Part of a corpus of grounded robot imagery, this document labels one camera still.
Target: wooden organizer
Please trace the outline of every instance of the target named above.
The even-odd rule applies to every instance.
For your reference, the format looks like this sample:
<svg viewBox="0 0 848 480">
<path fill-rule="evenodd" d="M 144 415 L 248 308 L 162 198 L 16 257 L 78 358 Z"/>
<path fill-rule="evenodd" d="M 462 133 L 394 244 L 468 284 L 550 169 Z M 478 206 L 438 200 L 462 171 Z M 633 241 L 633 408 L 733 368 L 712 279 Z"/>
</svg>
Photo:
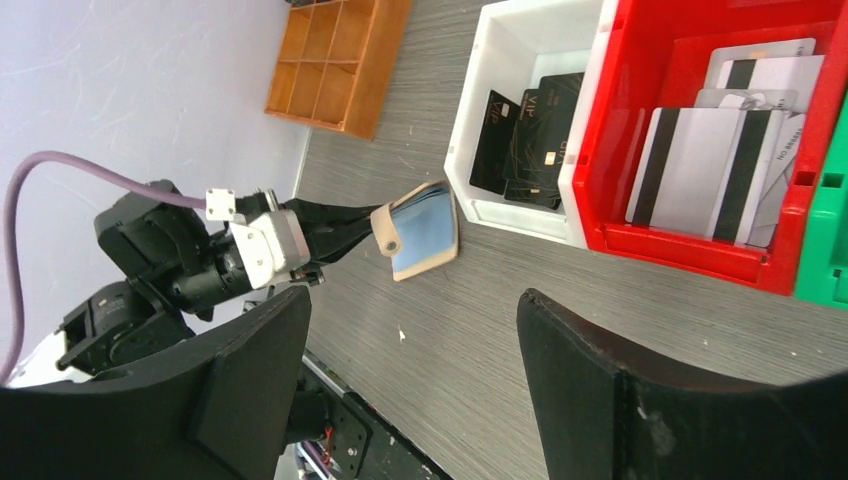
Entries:
<svg viewBox="0 0 848 480">
<path fill-rule="evenodd" d="M 374 138 L 410 0 L 331 0 L 289 13 L 265 112 Z"/>
</svg>

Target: gray wood-grain table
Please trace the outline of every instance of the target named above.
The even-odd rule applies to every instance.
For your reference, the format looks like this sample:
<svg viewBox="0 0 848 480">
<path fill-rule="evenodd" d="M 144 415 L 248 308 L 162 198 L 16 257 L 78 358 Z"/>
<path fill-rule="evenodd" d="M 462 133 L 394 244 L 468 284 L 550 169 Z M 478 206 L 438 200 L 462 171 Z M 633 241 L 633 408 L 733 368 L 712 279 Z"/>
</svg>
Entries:
<svg viewBox="0 0 848 480">
<path fill-rule="evenodd" d="M 415 2 L 376 140 L 316 130 L 301 198 L 384 203 L 444 177 L 485 3 Z M 309 348 L 462 480 L 546 476 L 515 333 L 528 287 L 725 374 L 784 384 L 848 366 L 844 312 L 465 222 L 460 258 L 420 277 L 393 282 L 371 239 L 325 273 Z"/>
</svg>

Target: green plastic bin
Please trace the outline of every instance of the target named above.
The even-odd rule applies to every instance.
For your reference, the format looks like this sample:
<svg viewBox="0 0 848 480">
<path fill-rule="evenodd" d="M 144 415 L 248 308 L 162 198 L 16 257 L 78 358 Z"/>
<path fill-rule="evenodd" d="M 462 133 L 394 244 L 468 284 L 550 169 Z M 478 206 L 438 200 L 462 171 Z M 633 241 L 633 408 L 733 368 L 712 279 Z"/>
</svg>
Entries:
<svg viewBox="0 0 848 480">
<path fill-rule="evenodd" d="M 807 218 L 795 296 L 848 309 L 848 99 Z"/>
</svg>

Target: white wall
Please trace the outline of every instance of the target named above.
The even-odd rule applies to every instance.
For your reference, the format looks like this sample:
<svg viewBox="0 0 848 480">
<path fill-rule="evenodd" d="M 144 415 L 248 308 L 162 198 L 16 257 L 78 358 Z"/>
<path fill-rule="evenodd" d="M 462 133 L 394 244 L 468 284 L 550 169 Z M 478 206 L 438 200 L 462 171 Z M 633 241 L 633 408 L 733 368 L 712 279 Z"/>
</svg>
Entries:
<svg viewBox="0 0 848 480">
<path fill-rule="evenodd" d="M 308 129 L 263 113 L 287 10 L 283 0 L 0 1 L 0 183 L 27 154 L 54 149 L 137 180 L 168 178 L 196 196 L 273 187 L 290 198 Z M 64 166 L 30 176 L 18 218 L 25 354 L 123 278 L 92 227 L 123 193 Z"/>
</svg>

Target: black vip card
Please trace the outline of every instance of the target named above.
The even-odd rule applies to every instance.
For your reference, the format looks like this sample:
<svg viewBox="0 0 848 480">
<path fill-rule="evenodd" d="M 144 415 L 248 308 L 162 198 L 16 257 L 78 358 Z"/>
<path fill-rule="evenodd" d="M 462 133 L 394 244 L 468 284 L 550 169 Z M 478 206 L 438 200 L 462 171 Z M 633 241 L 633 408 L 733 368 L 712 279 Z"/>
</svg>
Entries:
<svg viewBox="0 0 848 480">
<path fill-rule="evenodd" d="M 533 155 L 528 156 L 529 162 L 518 172 L 517 179 L 534 183 L 541 189 L 558 188 L 557 181 L 582 84 L 582 73 L 542 78 L 539 90 L 545 113 L 541 133 Z"/>
<path fill-rule="evenodd" d="M 508 180 L 506 182 L 505 200 L 529 203 L 556 210 L 561 203 L 559 189 L 536 188 L 532 183 L 521 180 Z"/>
<path fill-rule="evenodd" d="M 515 102 L 494 90 L 489 93 L 480 142 L 477 144 L 477 154 L 468 183 L 497 194 L 504 193 L 504 165 L 519 113 L 518 104 Z"/>
<path fill-rule="evenodd" d="M 545 108 L 539 101 L 539 89 L 524 91 L 521 99 L 521 112 L 509 144 L 503 178 L 507 181 L 518 180 L 518 174 L 534 161 L 536 145 L 542 130 Z"/>
</svg>

